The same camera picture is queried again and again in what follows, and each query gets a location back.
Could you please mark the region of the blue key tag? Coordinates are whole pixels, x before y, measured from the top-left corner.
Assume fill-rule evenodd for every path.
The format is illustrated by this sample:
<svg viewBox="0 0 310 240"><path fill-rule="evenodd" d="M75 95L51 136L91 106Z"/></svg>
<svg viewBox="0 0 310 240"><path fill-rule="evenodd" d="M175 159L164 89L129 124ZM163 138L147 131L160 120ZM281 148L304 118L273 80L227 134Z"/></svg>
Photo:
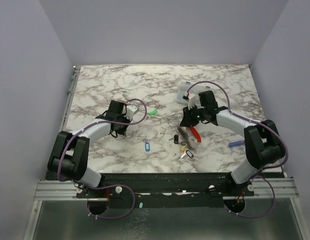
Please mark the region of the blue key tag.
<svg viewBox="0 0 310 240"><path fill-rule="evenodd" d="M149 143L148 139L147 139L147 138L144 138L144 139L143 139L143 142L144 142L145 151L146 151L146 152L150 152L151 147L150 147L150 143Z"/></svg>

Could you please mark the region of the bunch of silver keys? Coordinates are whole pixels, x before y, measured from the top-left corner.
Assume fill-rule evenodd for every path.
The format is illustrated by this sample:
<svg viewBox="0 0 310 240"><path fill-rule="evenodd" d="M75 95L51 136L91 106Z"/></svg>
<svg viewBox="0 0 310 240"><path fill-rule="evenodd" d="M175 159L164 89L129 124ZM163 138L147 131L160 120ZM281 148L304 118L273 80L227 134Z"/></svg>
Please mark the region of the bunch of silver keys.
<svg viewBox="0 0 310 240"><path fill-rule="evenodd" d="M178 151L181 153L180 158L188 157L190 159L194 158L193 152L190 150L190 147L184 141L182 136L175 134L173 137L169 138L168 141L173 145L178 146Z"/></svg>

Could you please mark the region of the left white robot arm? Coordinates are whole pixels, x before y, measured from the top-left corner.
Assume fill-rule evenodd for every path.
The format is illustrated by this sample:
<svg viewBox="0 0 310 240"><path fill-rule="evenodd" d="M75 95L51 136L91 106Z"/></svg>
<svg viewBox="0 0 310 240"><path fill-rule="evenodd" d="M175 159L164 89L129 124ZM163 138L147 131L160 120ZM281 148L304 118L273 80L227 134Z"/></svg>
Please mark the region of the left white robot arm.
<svg viewBox="0 0 310 240"><path fill-rule="evenodd" d="M48 171L60 181L76 181L88 185L94 197L104 194L102 175L88 167L89 147L99 139L112 135L124 135L137 106L112 100L108 109L88 126L74 133L61 131L57 134L49 161Z"/></svg>

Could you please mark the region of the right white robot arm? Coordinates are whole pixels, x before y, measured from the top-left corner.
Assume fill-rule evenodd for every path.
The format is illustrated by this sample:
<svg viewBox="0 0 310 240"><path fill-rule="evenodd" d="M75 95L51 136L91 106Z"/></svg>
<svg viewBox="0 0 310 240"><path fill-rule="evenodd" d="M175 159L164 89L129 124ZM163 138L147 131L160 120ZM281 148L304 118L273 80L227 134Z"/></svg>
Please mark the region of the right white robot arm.
<svg viewBox="0 0 310 240"><path fill-rule="evenodd" d="M284 144L273 121L255 121L237 116L230 112L228 107L219 106L211 90L199 93L198 98L200 106L196 105L194 94L184 94L183 99L186 100L187 106L183 108L181 127L193 129L199 123L212 123L244 138L246 160L227 175L224 184L225 191L235 196L242 191L243 184L261 172L264 167L285 156Z"/></svg>

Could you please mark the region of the red black key holder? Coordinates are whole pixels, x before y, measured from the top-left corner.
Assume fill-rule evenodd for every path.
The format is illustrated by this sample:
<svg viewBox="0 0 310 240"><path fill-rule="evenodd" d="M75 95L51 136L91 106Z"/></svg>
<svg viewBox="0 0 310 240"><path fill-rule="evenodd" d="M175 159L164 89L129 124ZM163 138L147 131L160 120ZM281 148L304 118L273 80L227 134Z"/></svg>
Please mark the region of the red black key holder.
<svg viewBox="0 0 310 240"><path fill-rule="evenodd" d="M191 151L197 151L197 148L200 143L197 141L196 137L191 132L191 128L178 126L177 131L179 132L182 140L187 145L188 149Z"/></svg>

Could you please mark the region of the green key tag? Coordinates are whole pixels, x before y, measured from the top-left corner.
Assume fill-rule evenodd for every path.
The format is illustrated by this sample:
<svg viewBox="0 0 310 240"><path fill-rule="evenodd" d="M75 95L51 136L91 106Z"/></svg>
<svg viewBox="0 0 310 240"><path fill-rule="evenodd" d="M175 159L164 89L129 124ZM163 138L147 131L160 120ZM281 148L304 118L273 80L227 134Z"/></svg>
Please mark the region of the green key tag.
<svg viewBox="0 0 310 240"><path fill-rule="evenodd" d="M150 116L153 116L153 115L155 115L155 114L157 114L157 113L158 113L158 110L153 110L153 111L149 112L149 115L150 115Z"/></svg>

